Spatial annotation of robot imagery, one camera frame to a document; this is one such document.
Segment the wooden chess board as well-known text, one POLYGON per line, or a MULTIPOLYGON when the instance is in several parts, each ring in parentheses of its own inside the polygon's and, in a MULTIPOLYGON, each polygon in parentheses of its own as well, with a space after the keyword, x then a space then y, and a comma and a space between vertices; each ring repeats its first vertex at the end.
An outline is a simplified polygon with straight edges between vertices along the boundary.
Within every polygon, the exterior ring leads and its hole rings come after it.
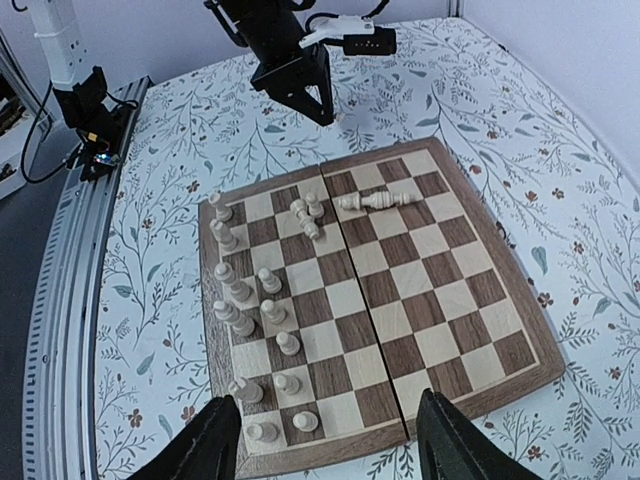
POLYGON ((264 391, 240 406, 236 475, 276 476, 369 455, 416 434, 425 389, 442 393, 477 418, 560 377, 565 363, 541 303, 444 145, 427 138, 352 155, 223 194, 239 239, 223 252, 198 207, 200 272, 212 392, 239 377, 264 391), (343 210, 336 200, 376 191, 418 197, 408 205, 343 210), (324 206, 320 237, 303 232, 290 204, 314 192, 324 206), (239 310, 254 332, 240 337, 217 320, 227 299, 214 277, 221 262, 252 288, 239 310), (271 269, 282 281, 266 293, 258 278, 271 269), (269 323, 260 305, 286 311, 269 323), (288 332, 294 356, 277 343, 288 332), (312 411, 313 432, 293 416, 312 411), (279 430, 272 443, 246 435, 253 422, 279 430))

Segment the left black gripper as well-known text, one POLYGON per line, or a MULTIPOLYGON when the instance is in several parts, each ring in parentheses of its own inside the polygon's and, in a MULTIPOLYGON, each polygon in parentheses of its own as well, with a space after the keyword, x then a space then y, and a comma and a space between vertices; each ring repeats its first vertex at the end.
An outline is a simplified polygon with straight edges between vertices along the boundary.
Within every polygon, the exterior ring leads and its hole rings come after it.
POLYGON ((251 78, 257 91, 283 105, 313 105, 319 125, 334 122, 329 54, 325 47, 301 48, 305 34, 296 18, 312 1, 206 1, 229 38, 259 60, 251 78))

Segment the light wooden bishop piece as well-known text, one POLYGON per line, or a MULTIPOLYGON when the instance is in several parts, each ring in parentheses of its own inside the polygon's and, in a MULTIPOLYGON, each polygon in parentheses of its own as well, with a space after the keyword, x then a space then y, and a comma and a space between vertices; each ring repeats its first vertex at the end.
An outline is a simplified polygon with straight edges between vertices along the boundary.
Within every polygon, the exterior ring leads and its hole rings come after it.
POLYGON ((256 404, 262 401, 263 388, 255 381, 241 377, 228 384, 228 391, 237 401, 246 404, 256 404))

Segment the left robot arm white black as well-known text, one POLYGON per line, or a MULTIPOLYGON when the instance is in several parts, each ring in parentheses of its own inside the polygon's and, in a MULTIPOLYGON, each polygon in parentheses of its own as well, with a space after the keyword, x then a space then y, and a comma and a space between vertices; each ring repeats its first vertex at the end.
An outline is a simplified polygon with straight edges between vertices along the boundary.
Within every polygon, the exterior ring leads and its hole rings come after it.
MULTIPOLYGON (((312 1, 206 1, 237 46, 259 60, 251 78, 257 91, 321 126, 334 121, 329 55, 322 45, 302 47, 304 30, 295 14, 312 1)), ((92 119, 107 85, 102 69, 84 59, 71 1, 28 1, 27 12, 49 67, 50 81, 67 126, 92 119)))

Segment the light wooden king piece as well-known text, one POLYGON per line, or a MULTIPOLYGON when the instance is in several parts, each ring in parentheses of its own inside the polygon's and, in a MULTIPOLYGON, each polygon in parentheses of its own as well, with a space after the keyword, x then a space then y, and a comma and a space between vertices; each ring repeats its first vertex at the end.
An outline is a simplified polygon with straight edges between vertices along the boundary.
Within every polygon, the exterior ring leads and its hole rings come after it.
POLYGON ((227 299, 234 306, 244 310, 252 306, 252 288, 239 278, 229 263, 218 263, 214 267, 214 277, 222 284, 227 299))

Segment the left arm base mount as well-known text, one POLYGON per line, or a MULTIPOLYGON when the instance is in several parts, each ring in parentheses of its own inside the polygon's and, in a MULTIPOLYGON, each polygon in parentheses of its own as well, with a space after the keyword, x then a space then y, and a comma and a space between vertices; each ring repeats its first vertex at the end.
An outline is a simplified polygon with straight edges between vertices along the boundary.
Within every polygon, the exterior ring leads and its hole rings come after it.
POLYGON ((53 92, 66 125, 81 142, 72 154, 83 166, 80 180, 93 181, 109 174, 121 159, 125 127, 139 102, 111 95, 99 66, 94 66, 89 77, 71 91, 54 88, 53 92))

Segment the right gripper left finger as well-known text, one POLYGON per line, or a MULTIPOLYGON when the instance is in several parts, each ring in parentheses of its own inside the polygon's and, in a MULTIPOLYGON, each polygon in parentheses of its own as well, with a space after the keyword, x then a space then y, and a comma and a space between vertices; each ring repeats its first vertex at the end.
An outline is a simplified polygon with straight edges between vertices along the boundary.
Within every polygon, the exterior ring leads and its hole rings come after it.
POLYGON ((134 478, 234 479, 240 430, 233 397, 214 397, 134 478))

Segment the light wooden rook piece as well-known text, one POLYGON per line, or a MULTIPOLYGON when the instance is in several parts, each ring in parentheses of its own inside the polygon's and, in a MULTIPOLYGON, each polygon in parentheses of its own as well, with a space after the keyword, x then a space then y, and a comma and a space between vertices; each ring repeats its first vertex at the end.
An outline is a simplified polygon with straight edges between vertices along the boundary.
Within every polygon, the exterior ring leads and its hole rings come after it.
POLYGON ((246 435, 254 442, 272 443, 278 438, 279 430, 271 422, 253 422, 247 425, 246 435))

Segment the light wooden pawn piece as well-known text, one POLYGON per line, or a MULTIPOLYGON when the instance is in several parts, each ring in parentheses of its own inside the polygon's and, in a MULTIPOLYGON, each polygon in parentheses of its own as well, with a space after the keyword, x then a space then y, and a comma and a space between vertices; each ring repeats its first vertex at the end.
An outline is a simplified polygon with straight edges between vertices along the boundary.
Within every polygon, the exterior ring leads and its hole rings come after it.
POLYGON ((215 211, 215 218, 226 222, 233 217, 232 209, 225 203, 223 195, 220 191, 214 191, 209 196, 209 204, 215 211))

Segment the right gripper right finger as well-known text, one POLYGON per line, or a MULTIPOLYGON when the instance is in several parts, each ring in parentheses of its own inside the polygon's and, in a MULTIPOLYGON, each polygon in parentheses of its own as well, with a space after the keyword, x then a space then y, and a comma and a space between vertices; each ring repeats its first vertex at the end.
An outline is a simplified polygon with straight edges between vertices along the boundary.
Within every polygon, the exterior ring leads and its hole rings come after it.
POLYGON ((440 392, 422 393, 416 428, 424 479, 540 479, 496 447, 440 392))

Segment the light wooden knight piece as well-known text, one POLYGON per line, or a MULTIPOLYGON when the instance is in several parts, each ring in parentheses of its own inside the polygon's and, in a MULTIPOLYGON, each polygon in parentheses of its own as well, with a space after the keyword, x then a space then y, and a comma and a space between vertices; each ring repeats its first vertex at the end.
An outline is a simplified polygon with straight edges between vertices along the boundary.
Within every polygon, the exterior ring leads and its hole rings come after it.
POLYGON ((239 239, 231 232, 230 228, 221 220, 213 219, 209 223, 210 230, 223 252, 233 252, 239 245, 239 239))

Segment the light wooden queen piece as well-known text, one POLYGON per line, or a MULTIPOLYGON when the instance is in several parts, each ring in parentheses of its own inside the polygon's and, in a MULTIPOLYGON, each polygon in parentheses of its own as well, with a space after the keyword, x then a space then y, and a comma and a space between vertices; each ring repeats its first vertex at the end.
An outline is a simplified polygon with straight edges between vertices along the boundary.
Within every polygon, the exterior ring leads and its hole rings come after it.
POLYGON ((216 300, 213 310, 215 318, 229 326, 236 335, 248 337, 254 332, 255 322, 243 314, 233 303, 216 300))

